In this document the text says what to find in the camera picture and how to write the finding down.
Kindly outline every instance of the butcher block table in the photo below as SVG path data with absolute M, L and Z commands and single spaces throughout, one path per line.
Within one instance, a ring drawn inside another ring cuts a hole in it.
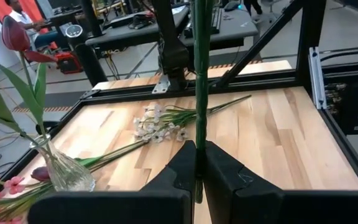
M 290 68 L 287 61 L 247 66 L 241 73 Z M 209 71 L 222 75 L 227 68 Z M 100 83 L 108 89 L 157 83 L 158 77 Z M 208 117 L 207 139 L 256 174 L 282 189 L 358 190 L 358 178 L 303 87 L 209 95 L 208 107 L 252 95 Z M 135 117 L 143 106 L 159 103 L 195 108 L 194 96 L 84 106 L 53 139 L 71 157 L 93 157 L 135 141 Z M 195 125 L 187 126 L 195 140 Z M 181 148 L 183 142 L 149 143 L 94 173 L 96 190 L 139 190 L 152 180 Z M 38 155 L 19 174 L 44 164 Z M 208 204 L 195 208 L 195 223 L 211 223 Z

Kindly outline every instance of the person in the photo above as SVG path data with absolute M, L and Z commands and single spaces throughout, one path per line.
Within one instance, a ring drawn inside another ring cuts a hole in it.
M 44 20 L 33 22 L 29 15 L 23 11 L 19 0 L 5 0 L 5 3 L 12 8 L 12 12 L 9 16 L 22 24 L 29 37 L 32 39 L 35 47 L 38 48 L 49 45 L 52 42 L 59 40 L 58 32 L 55 30 L 46 34 L 39 34 L 41 26 L 45 24 Z
M 244 5 L 251 16 L 251 5 L 254 7 L 257 15 L 252 16 L 252 20 L 254 22 L 258 22 L 260 20 L 261 15 L 263 14 L 262 7 L 258 3 L 258 0 L 244 0 Z

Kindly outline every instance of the black aluminum frame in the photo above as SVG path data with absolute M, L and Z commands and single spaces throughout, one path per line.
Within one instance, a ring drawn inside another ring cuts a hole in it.
M 298 51 L 298 67 L 291 70 L 281 70 L 275 72 L 252 73 L 246 75 L 237 75 L 245 65 L 248 64 L 250 58 L 254 58 L 253 54 L 257 54 L 280 29 L 300 10 L 300 6 L 305 3 L 306 10 L 303 11 L 300 46 Z M 288 88 L 292 86 L 304 86 L 306 90 L 311 89 L 309 62 L 308 62 L 308 49 L 310 47 L 318 46 L 321 26 L 324 16 L 324 10 L 319 7 L 325 6 L 326 0 L 294 0 L 288 7 L 283 15 L 276 21 L 276 23 L 269 29 L 267 33 L 250 49 L 241 61 L 231 69 L 236 73 L 231 72 L 230 77 L 226 78 L 209 78 L 210 94 L 217 93 L 230 93 L 236 91 L 251 91 L 251 90 L 265 90 L 272 88 Z M 323 67 L 325 74 L 324 81 L 326 83 L 338 82 L 353 82 L 358 81 L 358 63 L 351 63 L 347 65 L 335 65 Z M 97 105 L 103 103 L 121 103 L 128 101 L 141 101 L 141 100 L 156 100 L 162 98 L 175 98 L 183 96 L 195 96 L 194 83 L 190 82 L 189 87 L 184 91 L 179 92 L 166 92 L 164 94 L 151 94 L 154 85 L 135 86 L 118 88 L 112 90 L 91 90 L 86 92 L 72 109 L 60 120 L 58 125 L 50 130 L 50 135 L 54 138 L 65 125 L 82 109 L 84 106 Z M 340 130 L 334 118 L 326 111 L 320 110 L 320 115 L 327 127 L 333 134 L 342 152 L 346 156 L 354 172 L 358 176 L 358 155 L 347 141 L 345 134 Z M 11 177 L 19 174 L 31 160 L 38 154 L 36 150 L 29 149 L 2 177 L 1 180 L 8 180 Z

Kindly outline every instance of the green flower stem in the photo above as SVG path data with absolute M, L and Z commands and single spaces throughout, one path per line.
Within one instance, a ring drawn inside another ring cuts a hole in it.
M 33 88 L 32 82 L 31 82 L 30 74 L 29 74 L 29 70 L 28 70 L 28 68 L 27 68 L 27 66 L 26 66 L 26 64 L 25 64 L 24 52 L 19 52 L 19 53 L 20 53 L 20 59 L 21 59 L 21 61 L 22 61 L 22 65 L 23 65 L 25 77 L 27 78 L 27 82 L 29 83 L 29 87 L 30 87 L 31 93 L 33 94 L 33 96 L 35 96 L 34 88 Z

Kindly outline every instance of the white shirt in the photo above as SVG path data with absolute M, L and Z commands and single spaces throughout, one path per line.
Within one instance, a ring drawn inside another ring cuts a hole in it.
M 12 10 L 12 12 L 9 14 L 9 16 L 12 17 L 17 22 L 22 22 L 24 24 L 32 23 L 31 18 L 24 11 L 22 11 L 22 13 L 20 14 L 16 11 Z M 28 29 L 28 30 L 26 30 L 26 32 L 27 32 L 27 35 L 32 39 L 32 41 L 35 42 L 35 39 L 39 35 L 38 32 L 35 29 Z

